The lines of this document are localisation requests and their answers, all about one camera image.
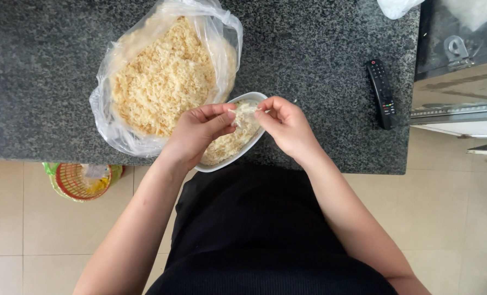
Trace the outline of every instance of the plastic basket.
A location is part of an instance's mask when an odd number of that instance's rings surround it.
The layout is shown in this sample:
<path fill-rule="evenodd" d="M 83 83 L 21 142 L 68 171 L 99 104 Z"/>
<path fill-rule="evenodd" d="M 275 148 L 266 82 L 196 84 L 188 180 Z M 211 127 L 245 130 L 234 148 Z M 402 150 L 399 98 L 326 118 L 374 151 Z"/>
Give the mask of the plastic basket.
<path fill-rule="evenodd" d="M 61 196 L 76 202 L 85 202 L 103 195 L 123 174 L 123 166 L 107 165 L 108 174 L 103 187 L 89 191 L 83 176 L 82 165 L 73 163 L 43 163 L 54 190 Z"/>

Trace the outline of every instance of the black speckled countertop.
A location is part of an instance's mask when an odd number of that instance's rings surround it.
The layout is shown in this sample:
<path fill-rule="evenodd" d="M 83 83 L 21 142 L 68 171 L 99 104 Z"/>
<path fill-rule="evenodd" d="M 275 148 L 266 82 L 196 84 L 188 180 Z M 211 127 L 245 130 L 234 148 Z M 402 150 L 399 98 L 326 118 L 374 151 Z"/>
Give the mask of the black speckled countertop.
<path fill-rule="evenodd" d="M 106 45 L 154 1 L 0 1 L 0 158 L 149 165 L 110 147 L 88 97 Z M 419 9 L 390 20 L 376 1 L 222 0 L 244 28 L 230 98 L 250 91 L 297 99 L 345 173 L 404 174 Z M 389 69 L 399 125 L 375 123 L 365 62 Z M 272 138 L 238 163 L 298 168 Z"/>

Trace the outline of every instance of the tv remote control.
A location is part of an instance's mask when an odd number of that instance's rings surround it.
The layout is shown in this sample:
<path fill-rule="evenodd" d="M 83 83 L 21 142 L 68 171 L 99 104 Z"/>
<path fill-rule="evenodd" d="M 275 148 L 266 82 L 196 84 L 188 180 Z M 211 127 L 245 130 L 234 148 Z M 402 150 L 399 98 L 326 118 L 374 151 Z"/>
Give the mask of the tv remote control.
<path fill-rule="evenodd" d="M 367 62 L 367 72 L 375 92 L 375 102 L 378 109 L 379 124 L 385 130 L 391 130 L 396 126 L 396 112 L 394 99 L 387 72 L 384 64 L 379 59 L 371 59 Z"/>

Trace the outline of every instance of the plastic bag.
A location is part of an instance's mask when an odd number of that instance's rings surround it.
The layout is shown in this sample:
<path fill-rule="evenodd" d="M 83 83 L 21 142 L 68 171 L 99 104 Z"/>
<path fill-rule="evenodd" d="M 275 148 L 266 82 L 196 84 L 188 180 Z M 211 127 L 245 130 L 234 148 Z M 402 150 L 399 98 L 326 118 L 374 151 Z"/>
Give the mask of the plastic bag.
<path fill-rule="evenodd" d="M 424 0 L 378 0 L 378 5 L 386 17 L 398 19 Z"/>
<path fill-rule="evenodd" d="M 442 0 L 449 12 L 471 31 L 487 22 L 487 1 Z"/>
<path fill-rule="evenodd" d="M 224 102 L 233 89 L 244 34 L 240 20 L 230 11 L 222 10 L 218 0 L 158 0 L 142 20 L 108 46 L 96 75 L 98 87 L 89 97 L 98 131 L 107 143 L 121 152 L 156 157 L 167 138 L 137 134 L 115 113 L 109 77 L 162 37 L 180 16 L 188 18 L 213 62 L 216 86 L 205 104 Z"/>

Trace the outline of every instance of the label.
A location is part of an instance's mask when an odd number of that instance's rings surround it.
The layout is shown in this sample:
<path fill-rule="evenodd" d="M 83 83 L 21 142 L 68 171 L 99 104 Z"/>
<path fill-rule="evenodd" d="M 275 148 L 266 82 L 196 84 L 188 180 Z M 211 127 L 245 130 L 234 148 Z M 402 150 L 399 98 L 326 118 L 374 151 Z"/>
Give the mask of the label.
<path fill-rule="evenodd" d="M 84 176 L 86 178 L 103 178 L 107 173 L 107 165 L 86 165 L 83 166 L 83 170 L 85 171 Z"/>

